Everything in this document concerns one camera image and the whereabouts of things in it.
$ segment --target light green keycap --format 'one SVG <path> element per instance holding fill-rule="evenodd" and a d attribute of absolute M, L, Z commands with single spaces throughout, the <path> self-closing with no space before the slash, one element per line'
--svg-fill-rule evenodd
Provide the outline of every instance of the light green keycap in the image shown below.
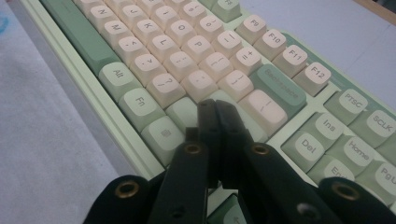
<path fill-rule="evenodd" d="M 198 0 L 204 7 L 208 8 L 209 10 L 216 4 L 218 0 Z"/>
<path fill-rule="evenodd" d="M 376 148 L 395 133 L 396 121 L 382 110 L 364 111 L 349 128 Z"/>
<path fill-rule="evenodd" d="M 353 173 L 342 162 L 336 158 L 324 155 L 317 164 L 307 173 L 309 177 L 319 184 L 320 180 L 329 177 L 343 177 L 349 180 L 355 180 Z"/>
<path fill-rule="evenodd" d="M 40 2 L 96 76 L 99 76 L 100 70 L 106 64 L 120 62 L 120 58 L 73 1 L 41 0 Z"/>
<path fill-rule="evenodd" d="M 396 200 L 396 167 L 384 161 L 373 161 L 356 177 L 356 182 L 375 192 L 386 205 Z"/>
<path fill-rule="evenodd" d="M 324 105 L 338 119 L 348 125 L 368 105 L 364 96 L 353 89 L 337 92 Z"/>
<path fill-rule="evenodd" d="M 242 15 L 239 0 L 218 0 L 211 11 L 224 22 L 233 21 Z"/>
<path fill-rule="evenodd" d="M 290 78 L 271 64 L 263 65 L 250 76 L 254 88 L 264 91 L 291 119 L 306 103 L 306 94 Z"/>
<path fill-rule="evenodd" d="M 312 134 L 327 150 L 344 132 L 345 125 L 329 113 L 316 113 L 301 128 Z"/>
<path fill-rule="evenodd" d="M 167 116 L 150 123 L 142 136 L 164 166 L 169 165 L 175 149 L 184 142 L 184 134 Z"/>
<path fill-rule="evenodd" d="M 197 127 L 197 106 L 189 97 L 176 101 L 165 112 L 183 133 L 186 133 L 186 128 Z"/>
<path fill-rule="evenodd" d="M 297 131 L 281 148 L 305 173 L 324 154 L 323 145 L 312 134 L 302 131 Z"/>
<path fill-rule="evenodd" d="M 139 132 L 154 120 L 165 116 L 165 112 L 143 88 L 128 91 L 120 98 L 119 104 Z"/>
<path fill-rule="evenodd" d="M 353 175 L 358 175 L 372 162 L 375 150 L 357 136 L 343 135 L 326 154 L 345 164 Z"/>
<path fill-rule="evenodd" d="M 225 102 L 228 102 L 230 104 L 233 104 L 236 107 L 236 110 L 239 113 L 239 116 L 241 116 L 242 121 L 244 122 L 245 127 L 249 130 L 250 135 L 253 138 L 253 141 L 255 142 L 266 142 L 268 140 L 268 134 L 265 132 L 264 129 L 260 127 L 257 122 L 248 115 L 247 112 L 245 112 L 242 107 L 236 103 L 236 101 L 233 100 L 233 98 L 228 95 L 225 91 L 219 90 L 213 92 L 207 99 L 213 99 L 213 100 L 222 100 Z"/>
<path fill-rule="evenodd" d="M 142 84 L 124 63 L 106 65 L 100 71 L 99 79 L 116 102 L 127 91 L 142 87 Z"/>
<path fill-rule="evenodd" d="M 246 224 L 238 199 L 231 195 L 207 220 L 208 224 Z"/>
<path fill-rule="evenodd" d="M 387 158 L 390 163 L 396 165 L 396 133 L 394 133 L 386 142 L 376 149 L 379 154 Z"/>

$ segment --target green keyboard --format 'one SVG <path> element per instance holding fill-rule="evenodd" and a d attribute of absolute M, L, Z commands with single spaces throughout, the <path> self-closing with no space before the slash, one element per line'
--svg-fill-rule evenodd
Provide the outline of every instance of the green keyboard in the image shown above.
<path fill-rule="evenodd" d="M 211 98 L 306 182 L 348 178 L 396 211 L 395 111 L 239 1 L 22 2 L 137 174 L 166 169 Z M 209 223 L 243 223 L 236 194 L 211 190 Z"/>

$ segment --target space bar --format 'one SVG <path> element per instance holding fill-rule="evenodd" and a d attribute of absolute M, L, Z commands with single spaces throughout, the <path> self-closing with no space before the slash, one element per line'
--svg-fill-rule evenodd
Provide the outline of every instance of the space bar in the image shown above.
<path fill-rule="evenodd" d="M 40 0 L 91 71 L 98 76 L 120 58 L 70 0 Z"/>

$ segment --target blue mark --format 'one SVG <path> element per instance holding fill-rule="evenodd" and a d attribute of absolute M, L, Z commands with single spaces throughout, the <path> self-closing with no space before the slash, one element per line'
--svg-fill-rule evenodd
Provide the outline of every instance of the blue mark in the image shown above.
<path fill-rule="evenodd" d="M 8 18 L 0 17 L 0 34 L 2 34 L 8 27 Z"/>

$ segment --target gray surface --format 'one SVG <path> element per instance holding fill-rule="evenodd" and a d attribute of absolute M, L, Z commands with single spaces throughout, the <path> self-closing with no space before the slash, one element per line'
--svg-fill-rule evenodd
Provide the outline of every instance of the gray surface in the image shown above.
<path fill-rule="evenodd" d="M 30 36 L 0 0 L 0 223 L 81 223 L 132 169 L 17 4 Z"/>

